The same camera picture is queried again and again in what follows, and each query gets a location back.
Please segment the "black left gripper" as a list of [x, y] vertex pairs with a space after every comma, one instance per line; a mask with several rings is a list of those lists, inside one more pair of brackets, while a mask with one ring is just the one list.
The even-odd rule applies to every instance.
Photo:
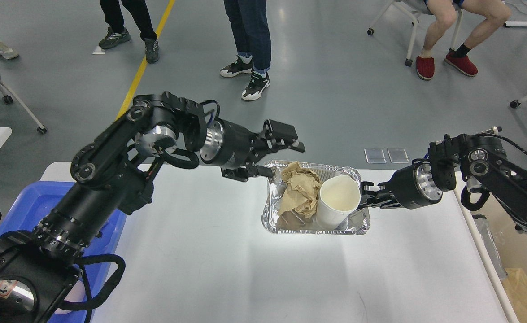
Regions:
[[266, 119], [262, 131], [253, 133], [236, 123], [220, 120], [207, 127], [199, 156], [205, 164], [220, 167], [224, 178], [247, 182], [252, 177], [274, 176], [271, 168], [257, 165], [261, 158], [255, 155], [270, 155], [285, 149], [306, 151], [292, 125]]

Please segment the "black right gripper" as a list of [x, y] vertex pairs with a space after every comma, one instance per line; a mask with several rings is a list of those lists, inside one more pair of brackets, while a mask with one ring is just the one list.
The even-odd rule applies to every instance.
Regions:
[[388, 182], [374, 184], [362, 181], [363, 198], [357, 209], [368, 207], [396, 208], [396, 201], [407, 209], [437, 204], [443, 192], [436, 186], [429, 163], [415, 163], [396, 171]]

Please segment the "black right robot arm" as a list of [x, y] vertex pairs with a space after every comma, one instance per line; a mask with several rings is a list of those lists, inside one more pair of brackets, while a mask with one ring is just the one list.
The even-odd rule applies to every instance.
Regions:
[[468, 211], [484, 206], [494, 196], [513, 219], [515, 228], [527, 234], [527, 171], [507, 160], [502, 142], [516, 143], [499, 135], [493, 127], [474, 135], [444, 135], [431, 142], [427, 155], [395, 171], [390, 180], [374, 185], [361, 183], [358, 210], [368, 207], [416, 209], [437, 204], [444, 192], [455, 190], [455, 168], [462, 172], [466, 186], [460, 205]]

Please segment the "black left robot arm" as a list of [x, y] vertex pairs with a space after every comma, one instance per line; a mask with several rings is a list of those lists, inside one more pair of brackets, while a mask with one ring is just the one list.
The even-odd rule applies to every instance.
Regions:
[[46, 323], [58, 309], [101, 306], [119, 284], [125, 261], [84, 251], [116, 210], [130, 215], [150, 204], [163, 164], [182, 169], [200, 163], [225, 178], [271, 178], [258, 165], [283, 149], [304, 153], [292, 125], [268, 119], [259, 132], [208, 112], [204, 102], [171, 92], [140, 95], [118, 120], [73, 158], [75, 184], [31, 231], [0, 236], [0, 323]]

